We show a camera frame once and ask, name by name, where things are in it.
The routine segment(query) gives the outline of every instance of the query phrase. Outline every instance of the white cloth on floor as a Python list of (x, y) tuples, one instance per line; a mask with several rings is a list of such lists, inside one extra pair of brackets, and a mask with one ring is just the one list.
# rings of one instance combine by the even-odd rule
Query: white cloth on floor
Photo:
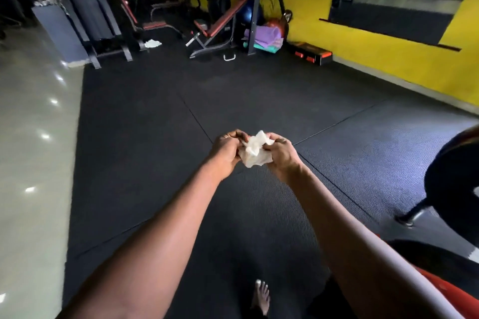
[(255, 136), (251, 136), (248, 142), (243, 141), (244, 147), (239, 150), (239, 157), (246, 168), (271, 163), (271, 152), (264, 150), (263, 145), (273, 145), (273, 143), (274, 140), (269, 139), (263, 130)]
[(154, 39), (150, 39), (148, 42), (145, 42), (145, 47), (146, 48), (155, 48), (155, 47), (158, 47), (158, 46), (161, 46), (161, 42), (159, 42), (157, 40), (154, 40)]

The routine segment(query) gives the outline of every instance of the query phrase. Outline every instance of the right hand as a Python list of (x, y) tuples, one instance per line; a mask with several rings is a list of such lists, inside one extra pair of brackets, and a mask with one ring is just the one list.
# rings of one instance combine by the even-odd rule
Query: right hand
[(273, 132), (267, 133), (266, 136), (274, 140), (273, 145), (263, 145), (263, 149), (270, 151), (272, 155), (272, 163), (267, 166), (281, 182), (289, 184), (291, 176), (305, 165), (291, 141)]

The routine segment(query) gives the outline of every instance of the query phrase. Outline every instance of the glossy beige floor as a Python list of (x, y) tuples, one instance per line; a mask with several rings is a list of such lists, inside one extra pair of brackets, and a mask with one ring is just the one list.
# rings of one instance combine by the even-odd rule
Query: glossy beige floor
[(0, 318), (60, 311), (83, 68), (41, 28), (0, 45)]

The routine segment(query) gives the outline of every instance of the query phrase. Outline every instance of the left arm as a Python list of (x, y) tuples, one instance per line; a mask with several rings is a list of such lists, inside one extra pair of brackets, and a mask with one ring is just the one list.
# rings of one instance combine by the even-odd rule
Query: left arm
[(87, 280), (57, 319), (162, 318), (219, 183), (240, 160), (240, 130), (219, 137), (187, 183)]

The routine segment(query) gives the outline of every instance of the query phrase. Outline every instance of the incline bench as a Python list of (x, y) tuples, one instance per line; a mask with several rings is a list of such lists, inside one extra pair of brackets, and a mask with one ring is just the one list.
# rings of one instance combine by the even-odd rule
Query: incline bench
[(127, 0), (120, 0), (121, 7), (126, 13), (128, 19), (130, 20), (131, 25), (133, 26), (133, 31), (136, 34), (136, 40), (140, 46), (140, 50), (145, 50), (145, 42), (143, 41), (143, 34), (146, 31), (153, 30), (153, 29), (160, 29), (160, 28), (171, 28), (175, 32), (177, 32), (181, 37), (183, 37), (183, 33), (177, 30), (174, 26), (167, 24), (164, 20), (160, 20), (157, 22), (147, 22), (140, 24), (136, 19), (135, 15), (131, 11), (130, 7), (128, 6)]
[[(189, 40), (189, 42), (186, 44), (186, 46), (189, 46), (190, 44), (192, 44), (196, 40), (200, 44), (201, 49), (200, 50), (195, 50), (190, 55), (190, 58), (195, 58), (199, 54), (208, 53), (208, 52), (212, 52), (212, 51), (215, 51), (215, 50), (222, 50), (222, 49), (225, 49), (225, 48), (233, 47), (233, 35), (234, 35), (234, 31), (235, 31), (236, 14), (237, 14), (237, 12), (240, 11), (240, 9), (243, 7), (243, 5), (246, 4), (247, 1), (248, 0), (238, 0), (231, 8), (229, 8), (226, 11), (225, 14), (223, 14), (216, 21), (216, 23), (214, 23), (208, 29), (206, 29), (202, 23), (195, 20), (194, 21), (195, 26), (197, 26), (200, 31), (195, 33), (195, 34), (193, 32), (191, 32), (193, 34), (193, 38), (191, 38)], [(231, 19), (233, 19), (233, 25), (231, 27), (231, 36), (230, 36), (229, 40), (227, 40), (223, 43), (215, 44), (215, 45), (209, 47), (208, 46), (209, 43), (215, 38), (215, 36), (218, 35), (218, 33), (221, 30), (223, 30), (226, 27), (226, 25), (228, 24), (228, 22)], [(201, 41), (201, 39), (200, 39), (201, 34), (203, 34), (207, 38), (205, 42)]]

